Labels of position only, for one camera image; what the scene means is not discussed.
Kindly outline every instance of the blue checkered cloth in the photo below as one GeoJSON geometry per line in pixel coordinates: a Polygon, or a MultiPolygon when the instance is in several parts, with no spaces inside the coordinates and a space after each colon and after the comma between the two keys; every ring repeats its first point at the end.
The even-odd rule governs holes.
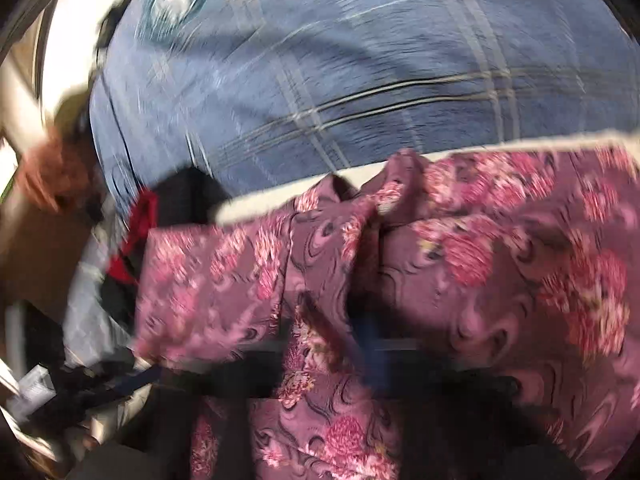
{"type": "Polygon", "coordinates": [[[235,196],[386,159],[639,121],[602,0],[133,0],[91,120],[121,211],[196,165],[235,196]]]}

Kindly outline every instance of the black fabric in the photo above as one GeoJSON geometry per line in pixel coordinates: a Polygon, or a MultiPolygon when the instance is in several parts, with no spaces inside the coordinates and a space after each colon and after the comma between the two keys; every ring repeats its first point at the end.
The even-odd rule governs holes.
{"type": "Polygon", "coordinates": [[[67,480],[158,480],[161,465],[141,451],[107,442],[91,451],[67,480]]]}
{"type": "Polygon", "coordinates": [[[138,280],[142,272],[148,228],[182,224],[207,224],[212,208],[229,196],[220,184],[197,168],[185,168],[158,184],[138,200],[145,206],[136,211],[144,218],[131,218],[130,232],[100,287],[102,308],[128,333],[134,329],[138,280]]]}
{"type": "Polygon", "coordinates": [[[95,42],[96,54],[100,54],[102,51],[106,51],[113,39],[113,35],[120,23],[120,20],[124,16],[124,12],[129,7],[132,0],[121,0],[114,4],[106,16],[100,23],[100,32],[98,33],[98,40],[95,42]]]}
{"type": "Polygon", "coordinates": [[[2,478],[11,480],[42,480],[42,476],[26,459],[20,443],[0,413],[0,471],[2,478]]]}
{"type": "Polygon", "coordinates": [[[191,434],[201,402],[200,397],[180,390],[161,390],[158,395],[148,453],[160,465],[166,479],[191,477],[191,434]]]}
{"type": "Polygon", "coordinates": [[[4,316],[7,364],[17,381],[38,364],[57,368],[65,362],[62,328],[46,314],[19,301],[4,316]]]}

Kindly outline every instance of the folded fabric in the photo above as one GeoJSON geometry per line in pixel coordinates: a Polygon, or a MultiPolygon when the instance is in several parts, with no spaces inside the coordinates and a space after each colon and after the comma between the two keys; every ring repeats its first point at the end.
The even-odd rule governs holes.
{"type": "Polygon", "coordinates": [[[206,224],[210,209],[228,196],[220,184],[197,168],[183,168],[153,189],[141,189],[129,216],[129,232],[109,262],[100,286],[102,308],[122,329],[132,333],[138,279],[150,229],[206,224]]]}
{"type": "MultiPolygon", "coordinates": [[[[402,421],[345,358],[348,295],[376,298],[357,307],[393,335],[516,377],[523,409],[603,479],[638,432],[639,204],[638,170],[618,148],[437,162],[403,150],[359,191],[328,176],[249,222],[152,230],[135,348],[174,367],[224,360],[292,318],[278,399],[252,409],[258,475],[390,480],[402,421]]],[[[209,399],[194,478],[214,468],[221,416],[209,399]]]]}

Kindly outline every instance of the clothing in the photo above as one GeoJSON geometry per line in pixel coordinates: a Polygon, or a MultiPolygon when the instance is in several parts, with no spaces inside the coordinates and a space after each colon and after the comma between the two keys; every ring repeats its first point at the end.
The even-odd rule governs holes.
{"type": "MultiPolygon", "coordinates": [[[[358,306],[395,336],[517,378],[518,402],[600,480],[638,432],[639,199],[638,168],[619,148],[437,162],[404,150],[359,191],[328,176],[252,221],[151,231],[134,346],[175,367],[222,360],[293,318],[279,398],[252,408],[258,474],[390,480],[397,410],[372,400],[345,359],[347,296],[365,294],[379,301],[358,306]]],[[[208,478],[216,449],[205,413],[194,478],[208,478]]]]}
{"type": "Polygon", "coordinates": [[[503,140],[638,127],[602,0],[133,0],[92,94],[123,214],[184,165],[231,196],[503,140]]]}
{"type": "Polygon", "coordinates": [[[206,224],[209,211],[227,195],[197,168],[184,168],[155,189],[142,189],[129,218],[129,232],[111,257],[100,286],[102,308],[127,333],[133,330],[138,280],[149,229],[181,224],[206,224]]]}

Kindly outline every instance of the brown object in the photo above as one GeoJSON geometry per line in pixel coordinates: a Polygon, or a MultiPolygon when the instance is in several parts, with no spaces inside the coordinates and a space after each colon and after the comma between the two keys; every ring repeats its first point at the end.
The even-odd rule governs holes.
{"type": "Polygon", "coordinates": [[[92,194],[95,152],[87,140],[49,133],[22,158],[16,184],[38,208],[59,214],[78,209],[92,194]]]}

